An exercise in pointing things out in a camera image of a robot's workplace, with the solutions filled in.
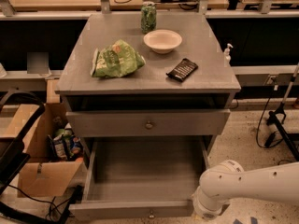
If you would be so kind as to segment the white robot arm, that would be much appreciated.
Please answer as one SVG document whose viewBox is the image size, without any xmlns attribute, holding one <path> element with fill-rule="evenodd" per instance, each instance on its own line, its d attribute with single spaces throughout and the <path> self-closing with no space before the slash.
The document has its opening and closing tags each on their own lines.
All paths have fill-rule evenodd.
<svg viewBox="0 0 299 224">
<path fill-rule="evenodd" d="M 215 219 L 234 198 L 298 205 L 299 163 L 245 171 L 236 161 L 223 161 L 201 174 L 192 195 L 194 213 Z"/>
</svg>

